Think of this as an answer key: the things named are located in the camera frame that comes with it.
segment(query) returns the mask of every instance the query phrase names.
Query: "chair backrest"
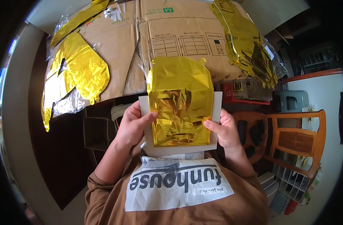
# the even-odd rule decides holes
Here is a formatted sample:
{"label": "chair backrest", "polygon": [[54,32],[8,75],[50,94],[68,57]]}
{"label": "chair backrest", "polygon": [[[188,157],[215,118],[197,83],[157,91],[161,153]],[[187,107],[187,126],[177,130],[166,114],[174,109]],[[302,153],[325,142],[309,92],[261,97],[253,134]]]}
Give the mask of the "chair backrest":
{"label": "chair backrest", "polygon": [[[263,157],[283,167],[294,170],[298,173],[313,178],[324,151],[326,137],[326,114],[324,110],[318,112],[301,112],[301,113],[276,113],[268,114],[273,122],[273,141],[268,155]],[[277,126],[278,118],[310,118],[318,117],[320,121],[318,132],[313,132],[300,128],[279,128]],[[312,165],[309,171],[305,171],[284,161],[274,158],[275,149],[294,155],[312,157]]]}

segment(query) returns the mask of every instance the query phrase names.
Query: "gray plastic stool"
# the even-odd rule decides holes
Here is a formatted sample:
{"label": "gray plastic stool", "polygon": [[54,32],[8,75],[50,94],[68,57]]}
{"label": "gray plastic stool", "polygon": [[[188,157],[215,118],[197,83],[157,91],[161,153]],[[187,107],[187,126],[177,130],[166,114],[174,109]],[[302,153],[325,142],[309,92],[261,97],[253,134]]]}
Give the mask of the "gray plastic stool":
{"label": "gray plastic stool", "polygon": [[280,91],[275,92],[275,95],[280,96],[281,112],[302,112],[303,108],[309,106],[306,91]]}

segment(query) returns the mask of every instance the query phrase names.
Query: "hand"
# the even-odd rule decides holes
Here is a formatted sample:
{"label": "hand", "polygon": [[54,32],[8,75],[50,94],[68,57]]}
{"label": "hand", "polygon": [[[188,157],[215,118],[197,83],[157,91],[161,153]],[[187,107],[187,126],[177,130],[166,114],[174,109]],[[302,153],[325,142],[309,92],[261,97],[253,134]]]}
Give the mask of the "hand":
{"label": "hand", "polygon": [[155,121],[158,116],[159,113],[151,112],[141,117],[139,101],[134,102],[124,112],[115,141],[124,143],[128,147],[136,145],[143,137],[146,126]]}
{"label": "hand", "polygon": [[225,109],[221,109],[220,124],[211,120],[204,121],[204,126],[218,135],[218,142],[225,150],[241,146],[239,133],[234,118]]}

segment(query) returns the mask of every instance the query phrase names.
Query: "deflated foil balloon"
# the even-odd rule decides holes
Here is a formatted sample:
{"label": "deflated foil balloon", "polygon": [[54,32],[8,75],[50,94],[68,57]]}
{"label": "deflated foil balloon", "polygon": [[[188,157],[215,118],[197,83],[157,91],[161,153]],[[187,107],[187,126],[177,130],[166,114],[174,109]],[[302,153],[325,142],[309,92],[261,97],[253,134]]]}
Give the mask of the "deflated foil balloon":
{"label": "deflated foil balloon", "polygon": [[41,102],[45,130],[53,103],[64,98],[74,87],[83,99],[93,105],[110,79],[108,65],[84,41],[79,33],[71,33],[60,43],[44,84]]}
{"label": "deflated foil balloon", "polygon": [[226,54],[246,75],[274,88],[277,77],[256,26],[244,18],[230,0],[214,0],[209,8],[222,24],[226,36]]}
{"label": "deflated foil balloon", "polygon": [[155,147],[210,144],[210,130],[203,120],[211,118],[214,87],[206,60],[185,56],[155,57],[147,78]]}
{"label": "deflated foil balloon", "polygon": [[96,16],[109,5],[109,0],[93,1],[88,9],[79,12],[69,22],[62,26],[55,34],[50,43],[50,48],[56,46],[65,36],[76,29],[80,24],[87,21],[89,18]]}

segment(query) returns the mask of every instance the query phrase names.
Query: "printed box diagram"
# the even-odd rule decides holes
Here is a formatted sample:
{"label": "printed box diagram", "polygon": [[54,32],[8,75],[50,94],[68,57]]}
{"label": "printed box diagram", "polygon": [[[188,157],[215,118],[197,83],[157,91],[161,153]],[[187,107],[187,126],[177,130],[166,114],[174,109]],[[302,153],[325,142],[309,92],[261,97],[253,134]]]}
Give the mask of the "printed box diagram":
{"label": "printed box diagram", "polygon": [[204,36],[180,36],[179,44],[182,47],[182,55],[209,55]]}
{"label": "printed box diagram", "polygon": [[214,56],[217,55],[226,55],[225,52],[225,40],[222,34],[218,33],[205,33],[206,38],[208,39],[211,54]]}
{"label": "printed box diagram", "polygon": [[176,36],[151,38],[149,41],[151,58],[156,56],[180,56]]}

